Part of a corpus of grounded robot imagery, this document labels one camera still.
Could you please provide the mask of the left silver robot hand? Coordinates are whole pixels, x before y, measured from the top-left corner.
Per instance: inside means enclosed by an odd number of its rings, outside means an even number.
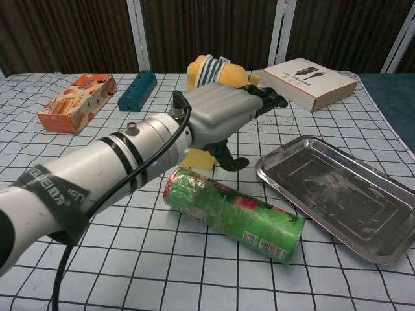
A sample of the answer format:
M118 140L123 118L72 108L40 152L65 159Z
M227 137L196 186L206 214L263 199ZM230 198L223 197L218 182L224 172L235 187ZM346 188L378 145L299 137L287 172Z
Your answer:
M192 107L190 148L209 152L220 167L230 172L245 168L249 160L232 157L228 138L258 116L288 106L288 101L271 87L253 84L236 88L213 82L186 93L185 98Z

